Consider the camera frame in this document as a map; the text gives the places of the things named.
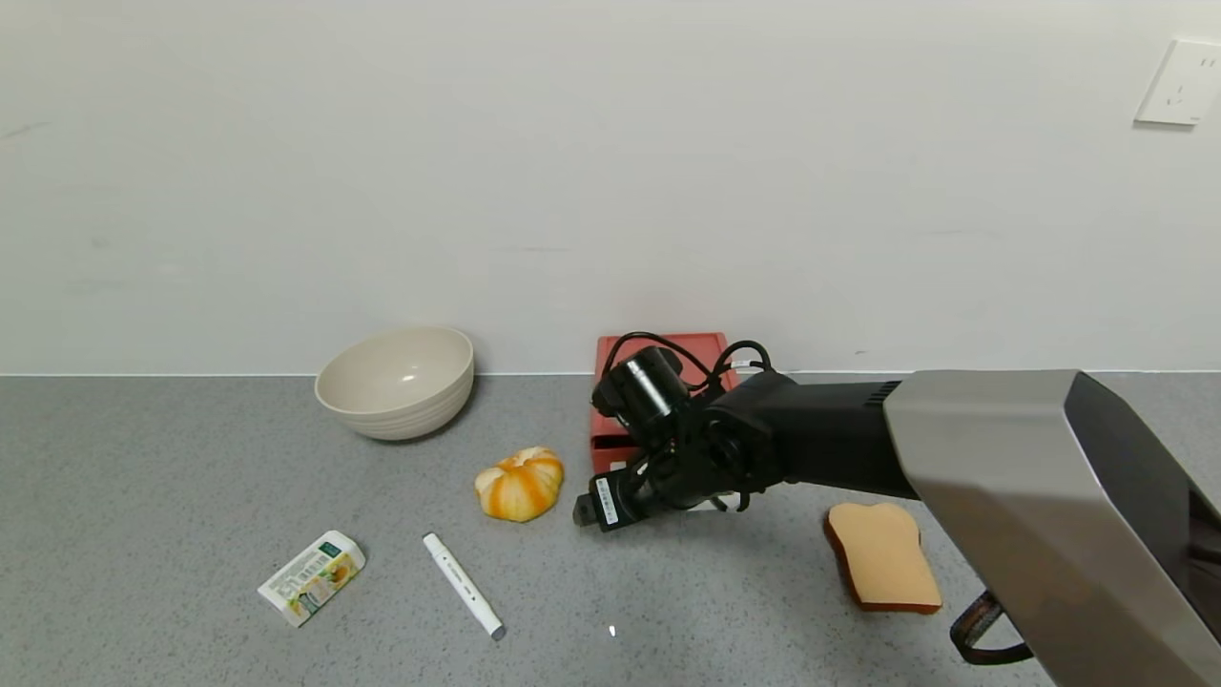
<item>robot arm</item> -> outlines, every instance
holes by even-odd
[[[651,348],[600,381],[595,406],[641,454],[590,481],[579,525],[608,532],[731,492],[745,508],[780,482],[919,499],[1026,639],[1010,660],[1033,652],[1065,687],[1221,686],[1221,519],[1090,377],[801,386],[764,370],[725,393],[714,369],[692,397],[680,370]]]

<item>power socket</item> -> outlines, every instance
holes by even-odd
[[[1137,121],[1194,126],[1221,93],[1221,45],[1199,40],[1170,44]]]

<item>white label sticker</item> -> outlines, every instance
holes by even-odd
[[[607,478],[600,477],[597,486],[598,499],[602,502],[602,515],[607,517],[607,525],[619,522],[619,514],[614,510],[614,499],[610,498],[610,484],[607,482]]]

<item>gray countertop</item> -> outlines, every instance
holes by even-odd
[[[1221,498],[1221,376],[1101,377]],[[785,486],[745,514],[600,534],[570,520],[592,472],[587,378],[481,378],[458,422],[414,444],[350,433],[311,383],[0,379],[2,682],[1050,683],[1034,661],[958,659],[946,632],[980,583],[919,504],[905,505],[945,608],[862,614],[821,519],[879,499]],[[484,516],[475,475],[535,444],[565,459],[556,510]],[[332,528],[369,565],[293,628],[255,588]],[[433,566],[430,530],[504,620],[502,642]]]

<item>toy bread slice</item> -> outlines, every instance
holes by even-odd
[[[840,504],[827,514],[823,530],[862,609],[935,614],[941,608],[919,527],[904,509]]]

